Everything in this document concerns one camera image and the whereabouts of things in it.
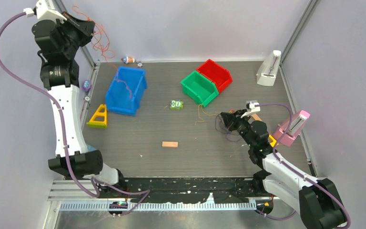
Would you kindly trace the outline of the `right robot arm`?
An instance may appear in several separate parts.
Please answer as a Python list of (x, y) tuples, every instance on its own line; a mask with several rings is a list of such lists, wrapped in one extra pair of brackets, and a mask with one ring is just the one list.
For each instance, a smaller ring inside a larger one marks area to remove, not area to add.
[(296, 211), (308, 229), (334, 229), (348, 222), (335, 184), (298, 169), (273, 149), (266, 123), (249, 122), (244, 110), (221, 112), (228, 131), (237, 132), (249, 146), (251, 161), (261, 168), (253, 176), (253, 190), (280, 198)]

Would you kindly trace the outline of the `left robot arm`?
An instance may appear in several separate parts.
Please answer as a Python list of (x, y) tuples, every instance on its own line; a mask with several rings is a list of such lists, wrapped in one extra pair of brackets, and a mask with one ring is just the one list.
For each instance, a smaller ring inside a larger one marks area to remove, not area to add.
[(55, 158), (48, 160), (49, 169), (65, 177), (93, 177), (108, 183), (115, 197), (123, 197), (127, 185), (119, 180), (119, 171), (103, 162), (99, 150), (88, 148), (77, 106), (79, 66), (74, 58), (80, 47), (91, 42), (95, 24), (56, 10), (36, 15), (38, 22), (32, 33), (40, 48), (40, 78), (51, 101), (57, 139)]

